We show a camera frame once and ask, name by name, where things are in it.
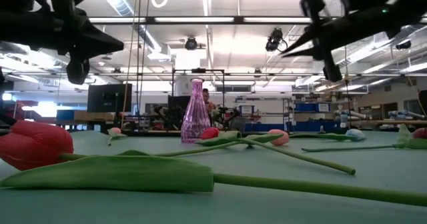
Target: tulip stem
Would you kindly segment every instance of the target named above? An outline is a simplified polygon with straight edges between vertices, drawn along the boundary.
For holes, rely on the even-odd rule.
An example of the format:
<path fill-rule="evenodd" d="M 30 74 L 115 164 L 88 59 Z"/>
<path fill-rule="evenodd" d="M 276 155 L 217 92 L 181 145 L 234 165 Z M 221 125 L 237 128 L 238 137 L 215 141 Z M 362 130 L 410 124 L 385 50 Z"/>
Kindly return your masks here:
<path fill-rule="evenodd" d="M 318 164 L 318 165 L 323 165 L 323 166 L 326 166 L 326 167 L 337 169 L 337 170 L 343 171 L 343 172 L 351 174 L 351 175 L 356 174 L 356 170 L 354 168 L 351 168 L 351 167 L 347 167 L 347 166 L 340 165 L 340 164 L 333 163 L 333 162 L 329 162 L 329 161 L 315 159 L 315 158 L 312 158 L 312 157 L 307 157 L 305 155 L 300 155 L 298 153 L 293 153 L 291 151 L 285 151 L 285 150 L 278 149 L 276 147 L 272 147 L 272 146 L 266 145 L 264 143 L 259 143 L 257 141 L 252 141 L 252 140 L 249 140 L 249 139 L 241 138 L 239 140 L 242 141 L 242 142 L 244 142 L 244 143 L 247 143 L 247 144 L 258 145 L 260 147 L 264 147 L 264 148 L 272 150 L 272 151 L 277 151 L 279 153 L 288 155 L 290 157 L 294 157 L 296 159 L 300 159 L 300 160 L 303 160 L 303 161 L 308 161 L 308 162 L 315 163 L 315 164 Z"/>
<path fill-rule="evenodd" d="M 373 149 L 386 149 L 386 148 L 396 148 L 396 146 L 383 145 L 383 146 L 376 146 L 376 147 L 343 147 L 343 148 L 321 148 L 321 149 L 301 148 L 301 150 L 306 152 L 322 152 L 322 151 L 373 150 Z"/>
<path fill-rule="evenodd" d="M 215 183 L 239 185 L 245 187 L 260 187 L 286 191 L 301 191 L 335 195 L 340 197 L 353 197 L 374 201 L 385 201 L 406 205 L 427 207 L 427 194 L 410 193 L 403 191 L 389 191 L 366 187 L 352 187 L 347 185 L 317 183 L 311 181 L 291 181 L 283 179 L 270 179 L 261 177 L 245 177 L 237 175 L 213 174 Z"/>
<path fill-rule="evenodd" d="M 223 149 L 223 148 L 231 147 L 233 145 L 237 145 L 237 144 L 241 144 L 241 143 L 242 143 L 241 141 L 233 141 L 231 143 L 216 145 L 213 147 L 206 147 L 206 148 L 200 148 L 200 149 L 189 150 L 189 151 L 176 151 L 173 153 L 159 153 L 159 154 L 155 154 L 155 155 L 151 155 L 151 156 L 155 156 L 155 157 L 177 157 L 180 155 L 189 155 L 189 154 L 203 153 L 206 151 L 213 151 L 216 149 Z M 78 159 L 84 158 L 84 157 L 88 157 L 88 156 L 79 155 L 79 154 L 72 154 L 72 153 L 62 153 L 59 155 L 59 158 L 62 160 L 65 160 L 65 161 L 74 161 L 74 160 L 78 160 Z"/>
<path fill-rule="evenodd" d="M 223 149 L 226 147 L 231 147 L 233 145 L 237 145 L 237 144 L 241 144 L 241 141 L 233 141 L 230 143 L 226 143 L 226 144 L 221 144 L 221 145 L 216 145 L 213 147 L 206 147 L 206 148 L 201 148 L 201 149 L 196 149 L 196 150 L 189 150 L 189 151 L 177 151 L 177 152 L 173 152 L 173 153 L 160 153 L 160 154 L 155 154 L 154 156 L 156 157 L 176 157 L 176 156 L 180 156 L 180 155 L 189 155 L 189 154 L 195 154 L 195 153 L 203 153 L 206 151 L 212 151 L 212 150 L 216 150 L 216 149 Z"/>

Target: person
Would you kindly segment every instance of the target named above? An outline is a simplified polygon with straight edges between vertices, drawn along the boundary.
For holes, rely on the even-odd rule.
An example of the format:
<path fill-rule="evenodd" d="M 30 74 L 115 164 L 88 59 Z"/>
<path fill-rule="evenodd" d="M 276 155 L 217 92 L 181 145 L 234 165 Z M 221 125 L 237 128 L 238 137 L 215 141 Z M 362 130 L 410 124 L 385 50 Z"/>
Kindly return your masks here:
<path fill-rule="evenodd" d="M 209 91 L 206 88 L 203 89 L 203 101 L 205 102 L 208 113 L 210 113 L 213 109 L 216 109 L 215 104 L 209 101 Z"/>

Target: light blue table surface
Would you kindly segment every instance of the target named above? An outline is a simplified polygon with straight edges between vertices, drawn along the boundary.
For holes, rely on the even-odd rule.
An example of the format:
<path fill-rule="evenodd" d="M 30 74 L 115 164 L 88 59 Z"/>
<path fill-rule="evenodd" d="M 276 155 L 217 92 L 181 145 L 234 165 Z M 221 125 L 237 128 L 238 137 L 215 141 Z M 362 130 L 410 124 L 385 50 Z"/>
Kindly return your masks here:
<path fill-rule="evenodd" d="M 293 139 L 284 149 L 387 145 L 397 133 L 366 132 L 361 143 Z M 115 155 L 128 149 L 167 153 L 199 148 L 179 138 L 117 140 L 92 131 L 73 133 L 75 153 Z M 216 173 L 339 183 L 427 193 L 427 151 L 307 153 L 357 170 L 351 176 L 280 153 L 245 145 L 189 155 Z M 18 172 L 0 160 L 0 179 Z M 213 193 L 0 189 L 0 223 L 427 223 L 427 208 L 311 193 L 216 184 Z"/>

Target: black monitor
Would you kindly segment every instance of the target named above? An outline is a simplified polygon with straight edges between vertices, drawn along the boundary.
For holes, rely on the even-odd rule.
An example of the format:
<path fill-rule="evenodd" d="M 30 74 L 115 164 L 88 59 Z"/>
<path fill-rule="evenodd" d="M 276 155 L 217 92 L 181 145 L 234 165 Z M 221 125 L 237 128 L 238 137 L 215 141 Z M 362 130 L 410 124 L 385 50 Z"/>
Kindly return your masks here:
<path fill-rule="evenodd" d="M 87 95 L 87 112 L 121 112 L 123 111 L 125 94 L 125 112 L 129 112 L 132 103 L 132 84 L 90 85 Z"/>
<path fill-rule="evenodd" d="M 169 110 L 181 109 L 181 111 L 185 113 L 190 99 L 191 96 L 172 97 L 169 95 L 167 97 L 167 108 Z"/>

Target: pink glass vase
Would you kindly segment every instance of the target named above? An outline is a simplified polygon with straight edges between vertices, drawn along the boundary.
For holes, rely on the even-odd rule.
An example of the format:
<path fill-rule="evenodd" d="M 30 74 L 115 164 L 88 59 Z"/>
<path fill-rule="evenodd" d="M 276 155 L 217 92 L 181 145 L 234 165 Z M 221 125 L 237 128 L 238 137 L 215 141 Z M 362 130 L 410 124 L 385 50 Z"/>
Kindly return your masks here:
<path fill-rule="evenodd" d="M 181 127 L 181 141 L 183 143 L 195 143 L 200 139 L 203 131 L 210 127 L 210 120 L 201 93 L 203 79 L 193 79 L 191 82 L 193 83 L 193 94 Z"/>

